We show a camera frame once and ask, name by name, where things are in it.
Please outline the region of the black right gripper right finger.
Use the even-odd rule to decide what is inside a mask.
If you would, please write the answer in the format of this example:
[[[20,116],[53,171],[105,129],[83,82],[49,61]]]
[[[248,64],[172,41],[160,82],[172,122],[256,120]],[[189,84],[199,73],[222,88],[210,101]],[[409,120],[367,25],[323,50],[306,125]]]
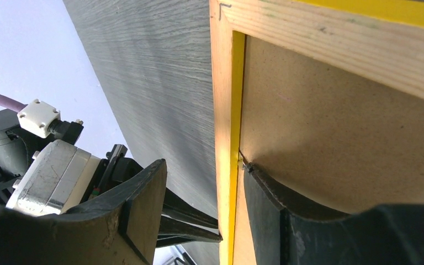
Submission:
[[[347,214],[253,163],[244,166],[243,186],[258,264],[424,264],[424,204]]]

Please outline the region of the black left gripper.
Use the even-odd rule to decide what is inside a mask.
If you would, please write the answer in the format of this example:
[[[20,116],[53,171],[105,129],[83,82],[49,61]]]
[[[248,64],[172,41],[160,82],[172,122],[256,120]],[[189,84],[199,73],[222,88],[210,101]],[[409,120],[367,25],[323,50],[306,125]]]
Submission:
[[[126,146],[116,144],[106,153],[106,158],[99,161],[82,197],[83,203],[120,185],[143,170],[134,159],[125,156],[127,150]],[[168,188],[165,191],[162,213],[173,219],[161,216],[156,248],[196,241],[209,243],[222,241],[219,234],[188,224],[218,229],[218,219],[192,207]]]

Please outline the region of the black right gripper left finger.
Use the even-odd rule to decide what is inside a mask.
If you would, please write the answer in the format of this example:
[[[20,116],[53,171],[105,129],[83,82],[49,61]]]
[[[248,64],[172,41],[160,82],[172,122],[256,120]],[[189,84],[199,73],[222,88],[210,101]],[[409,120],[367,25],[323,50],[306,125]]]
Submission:
[[[166,179],[159,159],[61,215],[0,206],[0,264],[151,264]]]

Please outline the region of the brown fibreboard backing board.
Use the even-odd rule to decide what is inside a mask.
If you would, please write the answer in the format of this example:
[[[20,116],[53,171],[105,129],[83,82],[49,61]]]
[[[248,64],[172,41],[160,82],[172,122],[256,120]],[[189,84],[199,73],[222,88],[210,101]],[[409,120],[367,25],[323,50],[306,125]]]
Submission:
[[[244,166],[347,214],[424,204],[424,100],[246,38],[234,264],[258,264]]]

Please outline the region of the yellow wooden picture frame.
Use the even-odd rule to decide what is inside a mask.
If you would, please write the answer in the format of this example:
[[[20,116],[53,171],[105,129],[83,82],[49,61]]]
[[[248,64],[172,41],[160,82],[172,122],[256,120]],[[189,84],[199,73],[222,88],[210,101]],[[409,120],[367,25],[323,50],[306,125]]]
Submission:
[[[245,37],[424,99],[424,1],[210,1],[221,264],[232,264]]]

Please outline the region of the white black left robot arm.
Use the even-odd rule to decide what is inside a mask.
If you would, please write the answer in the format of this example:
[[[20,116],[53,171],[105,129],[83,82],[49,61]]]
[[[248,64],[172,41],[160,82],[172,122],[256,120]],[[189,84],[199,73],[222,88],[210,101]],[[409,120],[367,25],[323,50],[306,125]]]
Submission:
[[[0,111],[0,205],[9,203],[31,167],[40,162],[38,153],[50,155],[56,178],[39,184],[23,199],[23,209],[32,214],[60,214],[130,180],[141,166],[127,158],[127,148],[117,144],[105,159],[76,147],[82,130],[80,120],[68,122],[54,111],[41,119],[38,110],[51,106],[35,100],[30,114],[19,103],[5,100]]]

